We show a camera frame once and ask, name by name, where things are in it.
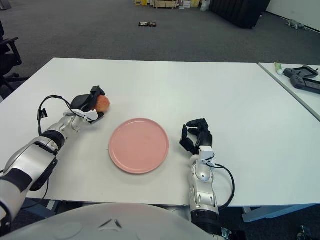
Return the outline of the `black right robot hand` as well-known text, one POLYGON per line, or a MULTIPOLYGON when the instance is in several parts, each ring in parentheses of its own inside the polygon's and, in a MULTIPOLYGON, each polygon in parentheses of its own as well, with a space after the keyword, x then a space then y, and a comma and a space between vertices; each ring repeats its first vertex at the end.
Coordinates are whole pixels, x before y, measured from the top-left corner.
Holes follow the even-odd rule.
POLYGON ((207 164, 215 157, 213 136, 205 118, 191 120, 184 124, 179 144, 191 153, 190 165, 196 161, 207 164))

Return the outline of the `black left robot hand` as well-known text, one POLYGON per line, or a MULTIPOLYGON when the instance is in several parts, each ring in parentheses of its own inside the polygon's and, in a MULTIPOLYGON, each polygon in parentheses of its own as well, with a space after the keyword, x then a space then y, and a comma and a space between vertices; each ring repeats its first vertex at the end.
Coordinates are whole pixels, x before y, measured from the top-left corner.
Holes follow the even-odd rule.
POLYGON ((70 105, 74 112, 89 123, 102 118, 109 107, 110 101, 99 86, 93 86, 90 94, 76 96, 70 105))

